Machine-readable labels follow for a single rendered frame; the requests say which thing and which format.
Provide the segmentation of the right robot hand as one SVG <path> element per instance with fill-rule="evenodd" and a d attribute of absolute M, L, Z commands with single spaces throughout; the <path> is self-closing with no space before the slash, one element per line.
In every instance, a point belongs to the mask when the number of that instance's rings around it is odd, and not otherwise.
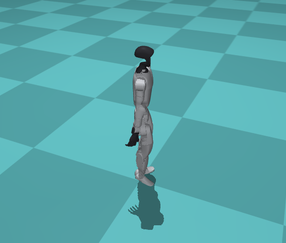
<path fill-rule="evenodd" d="M 139 142 L 139 136 L 138 136 L 138 134 L 139 134 L 139 132 L 138 133 L 134 133 L 135 132 L 135 128 L 133 127 L 132 128 L 132 136 L 130 137 L 130 141 L 128 142 L 128 144 L 126 145 L 126 146 L 130 146 L 130 147 L 132 147 L 132 146 L 135 146 L 136 145 L 136 143 L 137 142 Z"/>

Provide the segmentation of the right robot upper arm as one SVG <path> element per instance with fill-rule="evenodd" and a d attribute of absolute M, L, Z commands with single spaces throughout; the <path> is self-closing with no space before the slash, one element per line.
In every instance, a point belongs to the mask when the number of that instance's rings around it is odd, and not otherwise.
<path fill-rule="evenodd" d="M 136 98 L 135 98 L 135 106 L 136 110 L 138 107 L 144 107 L 146 110 L 146 105 L 143 103 L 144 101 L 144 95 L 146 90 L 146 81 L 145 78 L 138 77 L 137 81 L 135 81 L 135 92 L 136 92 Z"/>

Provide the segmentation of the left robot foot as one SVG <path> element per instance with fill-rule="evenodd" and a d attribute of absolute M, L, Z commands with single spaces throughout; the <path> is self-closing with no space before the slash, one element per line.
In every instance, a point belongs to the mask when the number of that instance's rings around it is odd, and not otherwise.
<path fill-rule="evenodd" d="M 145 174 L 149 174 L 151 172 L 154 171 L 154 167 L 147 167 L 146 168 L 146 171 L 145 171 Z M 135 171 L 135 175 L 137 175 L 139 173 L 138 169 Z"/>

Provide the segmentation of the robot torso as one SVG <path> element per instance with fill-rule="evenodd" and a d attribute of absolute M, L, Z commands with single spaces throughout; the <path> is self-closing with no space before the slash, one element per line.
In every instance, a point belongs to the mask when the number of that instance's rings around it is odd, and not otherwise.
<path fill-rule="evenodd" d="M 139 66 L 137 66 L 136 69 L 138 67 Z M 146 105 L 146 111 L 144 113 L 144 116 L 143 116 L 142 120 L 145 120 L 145 123 L 147 124 L 147 122 L 149 120 L 149 113 L 148 113 L 147 107 L 149 106 L 150 98 L 151 98 L 151 91 L 152 91 L 152 86 L 153 86 L 153 75 L 152 75 L 151 68 L 150 67 L 146 67 L 146 68 L 148 68 L 148 73 L 143 73 L 143 72 L 146 71 L 145 69 L 142 70 L 142 72 L 140 72 L 140 73 L 134 73 L 134 76 L 133 76 L 133 99 L 134 99 L 134 105 L 135 105 L 135 98 L 136 98 L 136 95 L 135 95 L 136 94 L 136 92 L 135 92 L 135 81 L 137 81 L 138 77 L 145 78 L 146 90 L 145 90 L 143 103 Z M 135 108 L 134 114 L 135 113 L 136 113 L 136 108 Z M 135 116 L 134 116 L 134 118 L 135 118 Z"/>

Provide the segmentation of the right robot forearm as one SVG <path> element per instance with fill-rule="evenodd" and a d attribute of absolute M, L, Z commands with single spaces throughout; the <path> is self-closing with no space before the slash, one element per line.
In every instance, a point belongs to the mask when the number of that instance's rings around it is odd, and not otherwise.
<path fill-rule="evenodd" d="M 133 122 L 133 127 L 135 128 L 134 133 L 140 132 L 140 127 L 142 126 L 142 118 L 144 116 L 145 108 L 144 107 L 138 107 L 136 113 L 135 113 L 135 119 Z"/>

